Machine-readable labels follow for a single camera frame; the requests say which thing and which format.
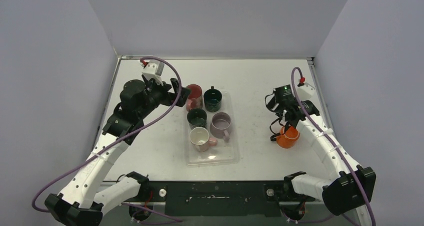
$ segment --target white table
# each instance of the white table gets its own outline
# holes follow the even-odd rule
[[[264,97],[273,88],[290,84],[291,71],[300,67],[306,81],[314,84],[306,60],[233,60],[177,59],[169,60],[181,76],[182,85],[198,84],[204,90],[216,89],[231,94],[235,127],[238,134],[239,157],[236,164],[188,167],[183,143],[185,109],[176,107],[162,120],[141,131],[133,144],[116,161],[105,180],[136,171],[154,181],[247,181],[282,180],[284,176],[305,171],[311,176],[327,179],[327,172],[312,148],[302,137],[291,149],[283,149],[270,141],[270,123],[276,115],[265,108]],[[102,123],[119,103],[124,84],[141,79],[138,60],[122,60]],[[165,68],[162,80],[170,83],[174,73]],[[320,112],[322,106],[315,95],[311,101]],[[144,123],[166,110],[160,106]]]

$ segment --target orange cup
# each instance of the orange cup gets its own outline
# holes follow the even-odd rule
[[[277,137],[277,144],[285,149],[293,147],[301,135],[299,131],[297,131],[293,126],[290,126],[284,135],[283,133],[284,127],[282,127],[280,130],[281,136]]]

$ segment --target pink handle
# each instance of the pink handle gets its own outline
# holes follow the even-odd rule
[[[187,100],[187,106],[186,106],[187,111],[190,111],[191,109],[193,109],[192,104],[193,104],[193,100],[188,99]]]
[[[215,146],[218,144],[218,140],[215,138],[209,138],[208,143],[209,143],[209,146]]]
[[[228,142],[230,140],[230,134],[228,131],[224,130],[224,141]]]

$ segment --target transparent plastic bin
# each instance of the transparent plastic bin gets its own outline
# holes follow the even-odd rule
[[[210,146],[208,150],[204,152],[198,151],[190,142],[190,126],[187,121],[187,111],[184,111],[183,125],[184,125],[184,154],[185,161],[188,166],[208,166],[208,165],[225,165],[235,164],[239,161],[239,143],[237,135],[236,121],[234,119],[233,105],[231,97],[228,92],[221,91],[222,102],[221,109],[217,112],[208,112],[203,106],[203,110],[207,113],[207,124],[206,128],[209,131],[210,137],[216,138],[210,132],[211,120],[214,114],[219,112],[225,112],[231,117],[232,132],[230,134],[230,140],[225,142],[224,139],[217,139],[218,144],[216,146]]]

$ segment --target purple mug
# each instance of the purple mug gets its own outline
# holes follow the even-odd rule
[[[224,139],[225,142],[230,140],[232,128],[231,117],[224,112],[214,114],[210,121],[209,130],[212,135]]]

